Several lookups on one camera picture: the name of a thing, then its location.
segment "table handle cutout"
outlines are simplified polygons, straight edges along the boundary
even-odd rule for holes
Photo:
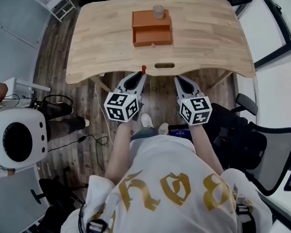
[[[174,63],[156,63],[154,65],[154,67],[156,69],[166,69],[166,68],[174,68],[175,67],[175,64]]]

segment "strap buckle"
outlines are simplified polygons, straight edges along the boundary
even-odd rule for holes
[[[250,214],[249,207],[242,204],[236,205],[236,214],[237,215],[248,215]]]
[[[107,228],[107,223],[102,219],[90,221],[86,226],[86,233],[103,233]]]

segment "wooden floor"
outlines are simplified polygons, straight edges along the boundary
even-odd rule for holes
[[[79,137],[87,134],[93,134],[96,138],[109,135],[107,124],[98,104],[98,99],[103,104],[107,93],[97,87],[98,96],[96,96],[95,83],[91,80],[73,85],[65,82],[69,46],[79,11],[79,7],[73,10],[63,19],[62,23],[53,17],[51,18],[39,52],[34,83],[51,87],[51,94],[71,97],[74,101],[73,107],[75,111],[72,116],[78,114],[87,118],[90,120],[91,125],[82,131],[50,141],[49,149],[76,141]],[[185,76],[197,82],[204,93],[209,96],[211,102],[219,103],[230,109],[235,107],[232,77],[227,78],[212,90],[206,88],[221,74],[222,71],[205,69],[186,73]],[[127,73],[125,74],[124,72],[107,73],[103,77],[103,82],[113,90],[125,75]],[[39,99],[42,99],[50,93],[37,92],[36,94]],[[51,101],[58,102],[61,99],[54,98]],[[180,124],[173,77],[148,76],[142,102],[145,104],[142,112],[148,113],[152,117],[155,127],[159,127],[164,122],[170,125]],[[117,123],[108,121],[108,124],[113,139]],[[140,119],[135,122],[133,127],[134,132],[139,129],[141,129]],[[87,183],[89,176],[93,174],[103,176],[104,172],[97,164],[95,145],[95,140],[90,137],[82,143],[74,143],[50,152],[44,160],[38,163],[41,178],[54,178],[58,175],[60,181],[63,181],[63,169],[65,167],[70,167],[71,169],[68,175],[70,186],[80,186]],[[111,150],[112,145],[110,142],[106,146],[97,145],[98,161],[104,168],[107,166]],[[78,191],[77,194],[84,199],[86,189]]]

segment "gold lettering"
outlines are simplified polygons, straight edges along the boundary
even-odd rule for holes
[[[168,178],[175,179],[175,181],[172,182],[174,190],[172,190],[170,188],[170,186],[167,182]],[[183,198],[178,195],[178,192],[180,191],[180,182],[182,183],[184,190],[185,190],[185,196]],[[191,186],[190,186],[189,177],[184,173],[180,173],[178,176],[173,174],[173,173],[168,174],[167,176],[165,176],[164,178],[161,179],[161,186],[162,186],[164,194],[172,202],[174,202],[180,206],[185,202],[185,200],[187,199],[187,197],[191,193]]]
[[[215,183],[212,180],[213,176],[218,178],[219,183]],[[209,211],[211,211],[214,208],[218,207],[219,205],[225,203],[231,197],[228,185],[217,174],[211,174],[211,175],[207,176],[204,179],[203,184],[204,184],[204,187],[207,189],[207,191],[204,194],[204,203]],[[212,193],[215,190],[215,188],[220,186],[220,185],[222,186],[221,187],[221,189],[222,189],[221,201],[217,202],[214,199]]]
[[[112,226],[111,226],[111,229],[110,229],[110,233],[113,233],[113,227],[114,227],[114,223],[115,223],[115,211],[113,212],[113,215],[111,217],[113,219],[112,221]]]
[[[132,201],[132,198],[130,198],[129,193],[128,193],[128,190],[131,187],[137,187],[141,190],[142,198],[143,198],[146,209],[155,211],[157,206],[161,202],[161,200],[155,200],[151,197],[149,188],[147,187],[144,181],[139,180],[139,179],[133,179],[136,176],[138,176],[141,172],[142,170],[138,173],[128,175],[118,186],[127,212],[130,207],[130,202]]]

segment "wooden table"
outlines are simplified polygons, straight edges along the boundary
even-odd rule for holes
[[[135,48],[133,11],[154,5],[169,10],[173,44]],[[166,63],[173,63],[173,68]],[[92,79],[106,91],[98,75],[114,71],[140,71],[152,76],[180,75],[203,68],[224,69],[210,88],[232,72],[248,78],[255,68],[242,27],[225,0],[111,0],[82,7],[73,33],[66,82]]]

